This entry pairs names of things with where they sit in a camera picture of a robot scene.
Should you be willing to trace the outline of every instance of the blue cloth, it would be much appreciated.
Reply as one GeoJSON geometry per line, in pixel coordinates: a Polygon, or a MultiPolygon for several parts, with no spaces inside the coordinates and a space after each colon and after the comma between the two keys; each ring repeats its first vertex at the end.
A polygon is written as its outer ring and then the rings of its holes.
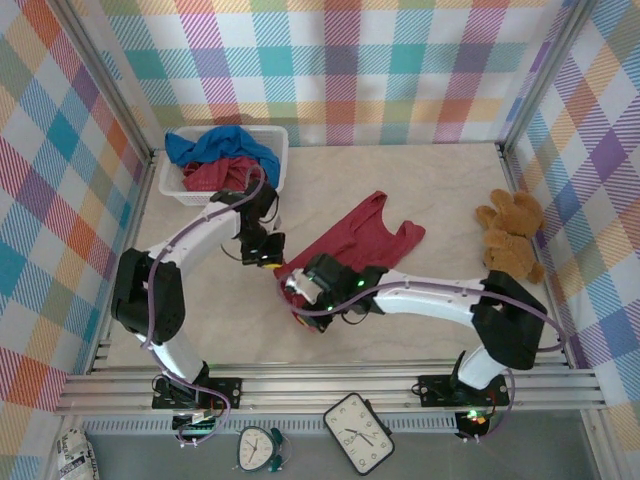
{"type": "Polygon", "coordinates": [[[171,163],[181,168],[190,162],[213,163],[223,157],[247,156],[260,164],[273,188],[276,188],[280,181],[278,157],[270,148],[260,145],[246,130],[237,125],[215,127],[195,143],[175,133],[167,133],[164,145],[171,163]]]}

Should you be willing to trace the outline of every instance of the red cloth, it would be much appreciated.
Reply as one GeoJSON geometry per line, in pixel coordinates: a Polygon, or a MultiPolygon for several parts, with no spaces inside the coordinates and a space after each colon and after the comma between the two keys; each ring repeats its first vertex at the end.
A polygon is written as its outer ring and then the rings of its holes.
{"type": "MultiPolygon", "coordinates": [[[[190,192],[217,192],[224,188],[243,192],[247,172],[253,165],[259,165],[253,158],[220,158],[213,163],[191,162],[182,173],[184,188],[190,192]]],[[[251,178],[258,180],[260,170],[254,169],[251,178]]]]}
{"type": "MultiPolygon", "coordinates": [[[[304,252],[274,271],[279,279],[304,266],[315,255],[328,253],[343,265],[359,272],[371,265],[393,268],[415,248],[425,234],[423,227],[406,220],[394,235],[382,221],[387,194],[377,191],[366,198],[304,252]]],[[[304,304],[301,295],[286,294],[297,306],[304,304]]]]}

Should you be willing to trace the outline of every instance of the white laundry basket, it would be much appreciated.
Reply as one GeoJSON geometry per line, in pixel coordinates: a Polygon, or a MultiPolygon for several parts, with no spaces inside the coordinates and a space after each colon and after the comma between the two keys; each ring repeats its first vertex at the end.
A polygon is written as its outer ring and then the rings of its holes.
{"type": "MultiPolygon", "coordinates": [[[[256,142],[269,147],[280,160],[280,179],[278,181],[277,192],[284,186],[284,178],[287,175],[287,157],[289,153],[289,136],[287,131],[276,125],[241,125],[256,142]]],[[[180,135],[192,142],[197,141],[202,135],[207,133],[213,126],[182,127],[176,130],[176,135],[180,135]]],[[[160,154],[160,179],[158,188],[160,193],[175,197],[184,205],[206,205],[209,198],[216,192],[189,192],[184,185],[184,175],[182,169],[169,160],[167,152],[160,154]]]]}

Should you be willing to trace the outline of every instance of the clock face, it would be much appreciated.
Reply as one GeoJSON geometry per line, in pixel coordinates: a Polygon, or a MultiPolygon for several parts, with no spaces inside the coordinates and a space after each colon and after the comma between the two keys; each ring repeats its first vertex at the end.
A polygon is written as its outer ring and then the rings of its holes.
{"type": "Polygon", "coordinates": [[[394,451],[393,441],[357,393],[333,406],[324,421],[360,475],[368,474],[394,451]]]}
{"type": "Polygon", "coordinates": [[[247,472],[264,467],[275,453],[273,440],[261,428],[247,427],[240,434],[238,465],[247,472]]]}

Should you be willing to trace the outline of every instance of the plaid wall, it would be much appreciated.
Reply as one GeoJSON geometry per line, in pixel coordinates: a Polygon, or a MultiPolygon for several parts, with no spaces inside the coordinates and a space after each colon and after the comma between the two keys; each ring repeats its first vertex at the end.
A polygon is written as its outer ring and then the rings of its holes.
{"type": "Polygon", "coordinates": [[[516,150],[580,364],[640,478],[640,0],[601,0],[516,150]]]}
{"type": "Polygon", "coordinates": [[[33,479],[142,163],[44,0],[0,0],[0,479],[33,479]]]}
{"type": "Polygon", "coordinates": [[[85,1],[134,113],[150,104],[145,128],[272,123],[294,146],[496,140],[575,3],[91,0],[105,34],[85,1]]]}

